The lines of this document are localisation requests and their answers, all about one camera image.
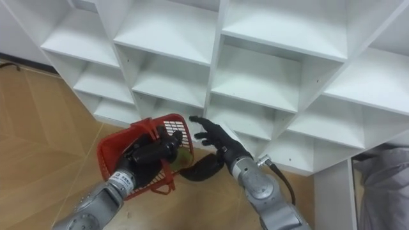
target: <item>white shelf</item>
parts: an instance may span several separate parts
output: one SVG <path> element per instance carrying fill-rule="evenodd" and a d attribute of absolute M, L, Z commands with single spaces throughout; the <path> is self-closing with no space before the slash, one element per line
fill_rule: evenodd
<path fill-rule="evenodd" d="M 345 1 L 230 1 L 222 32 L 304 54 L 345 61 Z"/>
<path fill-rule="evenodd" d="M 108 66 L 90 63 L 73 88 L 92 95 L 134 104 L 121 71 Z"/>
<path fill-rule="evenodd" d="M 264 153 L 283 169 L 290 167 L 308 174 L 314 170 L 314 139 L 300 134 L 284 132 L 271 142 Z"/>
<path fill-rule="evenodd" d="M 114 41 L 210 65 L 217 13 L 165 0 L 136 0 Z"/>
<path fill-rule="evenodd" d="M 41 48 L 102 65 L 120 67 L 99 16 L 85 10 L 70 11 Z"/>
<path fill-rule="evenodd" d="M 270 140 L 274 127 L 274 110 L 249 102 L 212 96 L 208 119 L 223 122 L 235 132 Z"/>
<path fill-rule="evenodd" d="M 141 117 L 134 105 L 102 99 L 94 112 L 94 116 L 108 118 L 124 124 L 140 121 Z"/>
<path fill-rule="evenodd" d="M 224 45 L 212 92 L 297 112 L 300 71 L 296 61 Z"/>
<path fill-rule="evenodd" d="M 324 92 L 409 115 L 409 57 L 367 49 Z"/>
<path fill-rule="evenodd" d="M 208 67 L 154 55 L 143 64 L 132 90 L 203 108 L 208 75 Z"/>
<path fill-rule="evenodd" d="M 289 131 L 354 148 L 364 148 L 362 106 L 319 97 L 289 127 Z"/>

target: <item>white wall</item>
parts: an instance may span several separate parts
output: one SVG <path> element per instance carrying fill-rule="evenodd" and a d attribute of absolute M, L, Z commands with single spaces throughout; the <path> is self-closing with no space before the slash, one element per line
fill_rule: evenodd
<path fill-rule="evenodd" d="M 49 65 L 2 2 L 0 2 L 0 52 Z"/>

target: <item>red plastic basket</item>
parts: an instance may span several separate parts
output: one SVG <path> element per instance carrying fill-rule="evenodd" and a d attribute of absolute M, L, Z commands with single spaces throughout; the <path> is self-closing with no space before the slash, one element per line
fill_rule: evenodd
<path fill-rule="evenodd" d="M 169 135 L 172 135 L 173 132 L 177 130 L 180 130 L 183 133 L 181 147 L 187 148 L 190 151 L 190 154 L 192 155 L 191 165 L 194 156 L 193 145 L 186 122 L 179 114 L 169 114 L 156 119 L 147 118 L 138 121 L 131 124 L 129 128 L 111 134 L 99 142 L 97 157 L 104 180 L 108 180 L 112 173 L 114 173 L 116 162 L 123 153 L 123 150 L 125 150 L 125 148 L 127 148 L 134 140 L 139 138 L 142 134 L 150 134 L 152 139 L 158 139 L 159 136 L 156 127 L 160 125 L 165 126 L 166 132 Z M 126 200 L 138 196 L 148 190 L 164 195 L 169 194 L 171 191 L 175 190 L 173 177 L 177 174 L 178 171 L 172 171 L 169 163 L 162 160 L 162 170 L 155 179 L 153 179 L 153 181 L 146 187 L 132 191 Z M 165 185 L 167 185 L 167 191 L 159 190 L 160 187 Z"/>

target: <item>floor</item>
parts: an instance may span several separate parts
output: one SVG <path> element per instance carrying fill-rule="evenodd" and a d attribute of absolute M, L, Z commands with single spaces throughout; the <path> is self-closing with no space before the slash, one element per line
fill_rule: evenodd
<path fill-rule="evenodd" d="M 102 180 L 96 144 L 120 129 L 95 121 L 59 77 L 0 69 L 0 229 L 50 229 L 67 215 Z M 205 154 L 196 151 L 196 158 Z M 298 208 L 313 226 L 313 177 L 286 175 Z M 127 201 L 105 229 L 261 228 L 224 168 L 202 183 L 176 178 L 170 195 L 147 192 Z"/>

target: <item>green object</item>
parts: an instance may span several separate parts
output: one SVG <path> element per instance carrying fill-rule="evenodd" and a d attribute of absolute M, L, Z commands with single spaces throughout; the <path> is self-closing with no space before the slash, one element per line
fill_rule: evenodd
<path fill-rule="evenodd" d="M 172 171 L 179 171 L 180 169 L 188 167 L 192 160 L 193 156 L 190 154 L 190 150 L 188 148 L 180 147 L 178 149 L 178 156 L 176 157 L 176 160 L 170 164 L 170 168 Z"/>

